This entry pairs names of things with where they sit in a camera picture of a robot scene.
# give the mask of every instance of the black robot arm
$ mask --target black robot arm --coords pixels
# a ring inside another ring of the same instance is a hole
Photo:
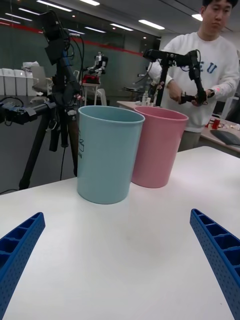
[[[181,104],[186,102],[191,102],[196,100],[198,104],[202,104],[207,101],[207,94],[203,88],[201,81],[201,69],[200,63],[198,61],[198,50],[190,51],[185,55],[176,54],[172,52],[160,51],[160,50],[147,50],[144,55],[144,58],[148,59],[151,62],[159,61],[162,72],[159,83],[164,83],[162,89],[158,90],[156,106],[160,106],[163,98],[163,93],[165,89],[165,83],[168,75],[168,70],[170,67],[189,67],[189,78],[193,80],[196,84],[197,94],[196,96],[192,95],[183,95],[181,97]]]

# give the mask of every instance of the light blue cup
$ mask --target light blue cup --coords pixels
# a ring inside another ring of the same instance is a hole
[[[77,192],[97,204],[126,198],[145,118],[112,106],[78,109]]]

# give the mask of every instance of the white sweatshirt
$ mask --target white sweatshirt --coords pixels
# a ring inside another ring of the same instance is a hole
[[[185,114],[189,117],[186,131],[201,132],[209,122],[218,99],[234,95],[239,82],[239,58],[237,49],[222,36],[214,41],[203,41],[196,32],[179,35],[169,42],[164,51],[185,55],[198,49],[201,53],[201,81],[205,90],[212,89],[215,96],[208,99],[208,105],[196,107],[190,102],[178,104],[164,90],[161,107]],[[149,75],[159,83],[162,68],[158,61],[149,66]],[[189,78],[189,73],[180,67],[170,67],[166,86],[173,79],[187,95],[195,96],[197,87]]]

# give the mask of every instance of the ceiling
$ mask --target ceiling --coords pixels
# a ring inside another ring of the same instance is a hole
[[[154,36],[165,33],[186,34],[197,31],[200,21],[192,18],[199,12],[202,0],[97,0],[92,6],[80,0],[55,0],[55,2],[74,8],[96,17],[123,24]],[[240,31],[240,3],[234,8],[227,28],[224,31]],[[157,30],[138,22],[145,19],[165,27]]]
[[[192,14],[199,12],[202,0],[97,0],[100,5],[93,6],[80,0],[54,0],[51,2],[72,9],[66,12],[54,9],[61,19],[70,23],[68,28],[91,33],[84,29],[90,26],[104,30],[111,35],[115,33],[121,36],[132,35],[143,39],[147,35],[147,41],[153,42],[155,37],[164,34],[177,33],[186,34],[198,30],[201,22],[192,18]],[[51,7],[37,3],[36,0],[1,0],[4,5],[0,6],[0,15],[5,14],[6,6],[13,14],[19,14],[18,7],[44,13]],[[239,32],[240,3],[232,11],[227,28],[224,31]],[[28,18],[33,18],[30,13],[24,13]],[[139,22],[144,19],[165,27],[165,30],[157,30]],[[110,23],[117,23],[134,29],[133,32],[113,27]]]

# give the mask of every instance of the pink cup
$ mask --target pink cup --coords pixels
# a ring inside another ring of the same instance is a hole
[[[159,107],[138,106],[145,117],[132,182],[146,188],[168,184],[188,117]]]

